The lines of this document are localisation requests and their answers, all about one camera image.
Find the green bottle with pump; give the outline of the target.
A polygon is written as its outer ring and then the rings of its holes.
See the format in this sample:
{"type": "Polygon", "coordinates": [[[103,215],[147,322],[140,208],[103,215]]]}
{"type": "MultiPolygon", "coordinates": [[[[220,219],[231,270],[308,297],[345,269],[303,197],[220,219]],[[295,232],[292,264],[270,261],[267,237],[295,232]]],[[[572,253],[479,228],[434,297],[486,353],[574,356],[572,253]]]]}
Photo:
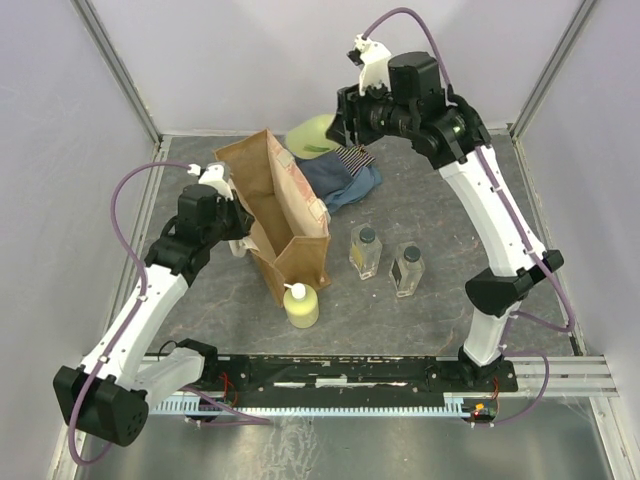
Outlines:
{"type": "Polygon", "coordinates": [[[326,136],[334,118],[334,114],[321,114],[294,127],[285,135],[286,148],[294,156],[306,160],[336,150],[339,144],[326,136]]]}

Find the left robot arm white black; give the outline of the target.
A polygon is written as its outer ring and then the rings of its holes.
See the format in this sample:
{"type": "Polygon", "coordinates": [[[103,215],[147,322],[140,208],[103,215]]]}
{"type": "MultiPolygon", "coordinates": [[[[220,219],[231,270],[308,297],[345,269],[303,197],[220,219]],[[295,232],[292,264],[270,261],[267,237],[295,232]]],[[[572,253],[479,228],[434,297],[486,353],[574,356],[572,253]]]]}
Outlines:
{"type": "Polygon", "coordinates": [[[149,412],[175,391],[220,379],[216,347],[186,339],[154,365],[142,360],[176,303],[221,241],[248,237],[254,221],[230,181],[183,189],[177,213],[151,245],[143,273],[102,340],[76,368],[61,367],[53,388],[68,426],[118,446],[141,433],[149,412]]]}

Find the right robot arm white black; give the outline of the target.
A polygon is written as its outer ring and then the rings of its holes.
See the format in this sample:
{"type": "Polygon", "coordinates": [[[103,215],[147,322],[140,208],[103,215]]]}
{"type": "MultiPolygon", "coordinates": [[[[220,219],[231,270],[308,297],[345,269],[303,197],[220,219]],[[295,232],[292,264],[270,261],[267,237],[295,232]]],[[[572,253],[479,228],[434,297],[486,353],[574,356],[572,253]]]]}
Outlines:
{"type": "Polygon", "coordinates": [[[409,140],[457,195],[486,251],[488,267],[465,284],[474,310],[453,370],[466,389],[481,390],[503,361],[499,345],[508,316],[564,259],[532,233],[500,180],[480,115],[442,85],[434,57],[414,51],[371,60],[356,49],[348,57],[360,69],[359,82],[338,91],[327,138],[343,147],[385,136],[409,140]]]}

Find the brown canvas bag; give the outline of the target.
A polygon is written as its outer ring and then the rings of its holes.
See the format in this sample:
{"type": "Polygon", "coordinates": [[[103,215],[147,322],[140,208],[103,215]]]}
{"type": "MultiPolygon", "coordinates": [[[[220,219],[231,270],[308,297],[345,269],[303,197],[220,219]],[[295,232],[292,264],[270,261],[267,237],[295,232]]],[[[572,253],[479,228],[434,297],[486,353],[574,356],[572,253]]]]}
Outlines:
{"type": "Polygon", "coordinates": [[[294,156],[268,130],[214,151],[226,163],[242,205],[255,222],[250,253],[278,306],[285,286],[330,284],[329,215],[294,156]]]}

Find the clear bottle yellow label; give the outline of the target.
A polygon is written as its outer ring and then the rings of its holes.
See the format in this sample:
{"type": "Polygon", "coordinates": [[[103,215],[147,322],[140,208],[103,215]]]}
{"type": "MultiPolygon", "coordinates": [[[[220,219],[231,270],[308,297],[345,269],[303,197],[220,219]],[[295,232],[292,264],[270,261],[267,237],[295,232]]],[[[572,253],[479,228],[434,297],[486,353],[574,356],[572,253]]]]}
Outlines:
{"type": "Polygon", "coordinates": [[[356,226],[351,231],[349,261],[361,280],[377,274],[382,243],[370,224],[356,226]]]}

